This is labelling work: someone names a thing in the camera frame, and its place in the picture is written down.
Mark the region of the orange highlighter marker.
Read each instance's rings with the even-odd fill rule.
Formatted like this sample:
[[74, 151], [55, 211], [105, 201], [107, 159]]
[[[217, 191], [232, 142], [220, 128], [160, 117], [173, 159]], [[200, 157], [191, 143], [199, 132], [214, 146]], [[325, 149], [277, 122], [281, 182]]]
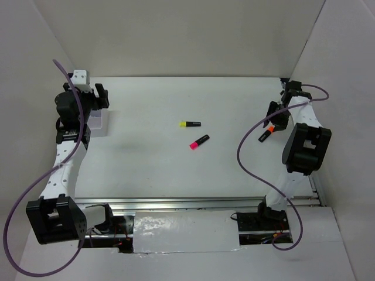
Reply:
[[274, 132], [274, 129], [275, 129], [274, 126], [268, 127], [267, 130], [258, 138], [258, 141], [263, 143], [268, 137], [272, 135], [272, 133]]

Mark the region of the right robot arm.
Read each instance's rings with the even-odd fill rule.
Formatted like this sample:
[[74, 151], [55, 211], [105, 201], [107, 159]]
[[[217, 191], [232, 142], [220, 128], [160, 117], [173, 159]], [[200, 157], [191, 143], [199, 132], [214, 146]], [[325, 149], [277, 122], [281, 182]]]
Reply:
[[293, 198], [300, 183], [320, 169], [332, 137], [332, 131], [318, 121], [312, 106], [312, 96], [302, 89], [299, 81], [281, 80], [285, 85], [281, 99], [269, 104], [263, 127], [267, 128], [259, 141], [265, 141], [273, 132], [283, 131], [291, 119], [294, 128], [282, 152], [285, 170], [275, 184], [278, 190], [271, 189], [258, 205], [255, 216], [261, 229], [270, 229], [276, 221], [285, 217], [287, 200]]

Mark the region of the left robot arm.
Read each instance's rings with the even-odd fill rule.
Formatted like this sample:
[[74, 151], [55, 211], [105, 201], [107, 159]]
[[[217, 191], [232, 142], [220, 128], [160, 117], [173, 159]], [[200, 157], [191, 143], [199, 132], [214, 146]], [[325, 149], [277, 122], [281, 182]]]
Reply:
[[91, 130], [87, 125], [92, 111], [107, 109], [108, 91], [102, 84], [75, 96], [68, 84], [54, 99], [59, 118], [56, 122], [57, 167], [37, 200], [29, 201], [26, 215], [38, 243], [51, 244], [84, 239], [95, 228], [107, 234], [115, 228], [115, 218], [108, 204], [80, 208], [75, 189], [80, 166], [87, 153]]

